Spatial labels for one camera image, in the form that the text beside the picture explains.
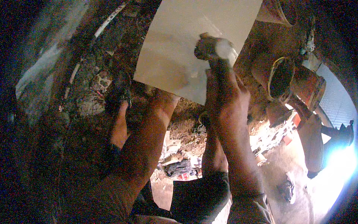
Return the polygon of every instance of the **trash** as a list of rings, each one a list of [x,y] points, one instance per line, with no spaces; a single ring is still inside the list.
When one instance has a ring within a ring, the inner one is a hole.
[[[206,127],[203,124],[201,124],[198,127],[194,128],[192,137],[198,137],[203,135],[204,133],[206,133]]]
[[[192,168],[201,168],[203,157],[191,157],[190,162]]]
[[[167,165],[172,164],[172,163],[181,162],[182,160],[183,160],[183,155],[181,153],[177,153],[177,154],[170,155],[161,164],[163,166],[167,166]]]
[[[283,198],[290,204],[294,204],[296,200],[295,176],[292,172],[286,173],[287,180],[281,186],[277,186]]]
[[[263,156],[261,153],[258,153],[255,159],[256,159],[256,162],[257,162],[257,166],[262,166],[264,164],[269,164],[269,162],[267,162],[267,159],[265,158],[265,156]]]
[[[169,157],[171,154],[176,154],[178,149],[180,149],[182,146],[181,142],[181,139],[170,139],[170,131],[166,131],[159,160],[163,160]]]
[[[164,170],[167,172],[168,177],[175,177],[187,172],[189,172],[190,174],[191,169],[191,162],[187,159],[183,159],[181,162],[169,164],[164,168]]]

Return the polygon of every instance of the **white pipe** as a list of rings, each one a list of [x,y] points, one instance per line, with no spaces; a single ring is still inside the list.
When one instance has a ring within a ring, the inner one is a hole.
[[[116,8],[116,10],[114,12],[112,12],[110,14],[110,16],[108,16],[108,18],[102,23],[102,25],[98,28],[98,30],[95,33],[95,37],[98,38],[100,36],[100,34],[102,33],[102,31],[105,29],[105,27],[113,20],[114,17],[116,17],[116,15],[122,11],[122,9],[124,9],[124,7],[126,7],[126,5],[128,4],[129,1],[125,1],[123,2],[118,8]]]

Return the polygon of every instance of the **debris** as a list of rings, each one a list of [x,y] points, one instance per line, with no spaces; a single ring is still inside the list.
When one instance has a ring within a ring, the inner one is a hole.
[[[183,160],[183,155],[181,153],[177,153],[166,158],[165,161],[162,162],[161,164],[163,166],[167,166],[172,163],[181,162],[182,160]]]
[[[165,167],[165,171],[169,177],[175,177],[180,174],[184,174],[190,172],[192,169],[192,165],[190,160],[183,159],[181,162],[176,162],[169,164]]]
[[[269,164],[269,162],[267,162],[267,159],[265,158],[265,156],[263,156],[261,153],[258,153],[255,159],[256,159],[256,162],[257,162],[257,166],[262,166],[264,164]]]
[[[136,17],[140,9],[138,5],[129,5],[122,11],[122,16]]]
[[[286,176],[287,180],[277,188],[287,202],[294,204],[296,201],[295,176],[290,171],[286,173]]]
[[[110,56],[113,56],[114,52],[113,51],[106,51]]]
[[[171,154],[176,154],[181,146],[181,139],[170,139],[170,131],[166,131],[163,142],[163,149],[159,160],[163,160],[169,157]]]
[[[195,137],[195,136],[198,137],[198,136],[203,135],[204,133],[206,133],[206,127],[203,124],[201,124],[198,127],[194,128],[192,137]]]

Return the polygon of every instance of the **bright light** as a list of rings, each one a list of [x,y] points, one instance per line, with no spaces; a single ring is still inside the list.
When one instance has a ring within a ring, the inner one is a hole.
[[[348,180],[357,166],[357,155],[353,144],[345,149],[337,149],[329,155],[327,168],[332,176]]]

